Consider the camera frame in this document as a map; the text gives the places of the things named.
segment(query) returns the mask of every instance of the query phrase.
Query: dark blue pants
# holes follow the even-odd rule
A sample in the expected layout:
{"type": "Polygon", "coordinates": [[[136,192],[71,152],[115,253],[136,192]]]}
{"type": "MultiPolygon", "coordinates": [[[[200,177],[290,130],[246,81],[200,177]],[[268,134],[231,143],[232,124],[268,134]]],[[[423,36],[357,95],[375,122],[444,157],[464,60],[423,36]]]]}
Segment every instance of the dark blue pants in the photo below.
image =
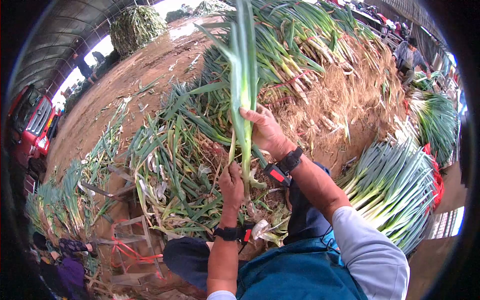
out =
{"type": "MultiPolygon", "coordinates": [[[[317,162],[315,164],[330,175],[327,168],[317,162]]],[[[330,232],[330,223],[312,206],[294,180],[290,184],[289,194],[292,215],[288,222],[288,236],[283,241],[285,245],[319,238],[330,232]]],[[[210,249],[204,240],[184,237],[168,241],[163,250],[163,261],[173,273],[206,291],[209,255],[210,249]]],[[[245,263],[246,261],[239,261],[239,268],[245,263]]]]}

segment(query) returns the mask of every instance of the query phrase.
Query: light blue sleeve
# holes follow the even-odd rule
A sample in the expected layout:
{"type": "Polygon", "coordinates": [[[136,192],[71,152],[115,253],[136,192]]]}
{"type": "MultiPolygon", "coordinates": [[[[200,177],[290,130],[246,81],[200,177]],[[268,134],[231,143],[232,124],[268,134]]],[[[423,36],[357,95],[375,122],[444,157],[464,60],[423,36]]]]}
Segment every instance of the light blue sleeve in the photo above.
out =
{"type": "Polygon", "coordinates": [[[234,294],[227,290],[218,290],[211,293],[207,300],[237,300],[234,294]]]}
{"type": "Polygon", "coordinates": [[[403,252],[351,206],[333,213],[342,261],[369,300],[403,300],[410,267],[403,252]]]}

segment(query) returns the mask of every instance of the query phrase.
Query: wrist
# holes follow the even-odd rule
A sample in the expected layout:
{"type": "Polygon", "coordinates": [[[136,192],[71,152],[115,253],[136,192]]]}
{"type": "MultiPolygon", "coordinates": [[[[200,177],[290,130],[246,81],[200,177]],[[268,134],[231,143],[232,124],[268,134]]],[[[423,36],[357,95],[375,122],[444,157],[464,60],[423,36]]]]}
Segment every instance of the wrist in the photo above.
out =
{"type": "Polygon", "coordinates": [[[225,227],[237,227],[237,214],[238,210],[224,207],[222,216],[220,217],[219,228],[225,227]]]}
{"type": "Polygon", "coordinates": [[[282,160],[290,151],[295,151],[297,146],[284,136],[284,141],[273,151],[270,151],[270,155],[277,161],[282,160]]]}

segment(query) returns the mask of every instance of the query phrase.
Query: sky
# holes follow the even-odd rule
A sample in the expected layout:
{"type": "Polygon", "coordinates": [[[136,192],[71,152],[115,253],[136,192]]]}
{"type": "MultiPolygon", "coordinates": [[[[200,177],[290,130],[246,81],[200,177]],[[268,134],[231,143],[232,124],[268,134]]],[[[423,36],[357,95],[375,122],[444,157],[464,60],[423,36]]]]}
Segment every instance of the sky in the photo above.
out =
{"type": "MultiPolygon", "coordinates": [[[[180,9],[182,4],[189,5],[190,7],[197,7],[198,4],[200,4],[202,0],[183,0],[183,1],[178,1],[178,0],[163,0],[160,3],[155,4],[153,7],[156,9],[156,11],[160,14],[162,18],[165,18],[167,16],[167,12],[172,12],[176,11],[177,9],[180,9]]],[[[92,48],[92,51],[90,51],[86,56],[85,56],[85,62],[89,66],[93,66],[96,64],[96,61],[92,55],[92,52],[98,51],[102,53],[104,56],[107,56],[113,51],[113,46],[110,40],[110,36],[106,36],[103,38],[95,47],[92,48]]],[[[78,80],[80,81],[85,80],[85,77],[82,76],[80,73],[80,70],[78,68],[73,69],[73,71],[68,75],[66,80],[60,85],[60,89],[56,92],[56,94],[52,98],[52,103],[54,106],[59,107],[60,109],[63,109],[65,106],[65,97],[60,94],[60,92],[64,92],[67,87],[74,85],[78,80]]]]}

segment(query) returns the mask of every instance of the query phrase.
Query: wrist strap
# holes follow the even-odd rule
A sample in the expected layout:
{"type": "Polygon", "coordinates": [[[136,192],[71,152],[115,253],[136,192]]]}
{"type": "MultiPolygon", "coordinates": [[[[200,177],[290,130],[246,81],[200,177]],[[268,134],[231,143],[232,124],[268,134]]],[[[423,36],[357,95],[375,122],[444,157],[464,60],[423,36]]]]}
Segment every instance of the wrist strap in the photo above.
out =
{"type": "Polygon", "coordinates": [[[303,150],[297,147],[295,151],[290,151],[287,156],[278,162],[280,170],[288,176],[288,174],[300,164],[300,156],[303,154],[303,150]]]}
{"type": "Polygon", "coordinates": [[[238,227],[217,228],[215,229],[213,235],[219,236],[226,241],[237,240],[237,237],[241,235],[241,228],[238,228],[238,227]]]}

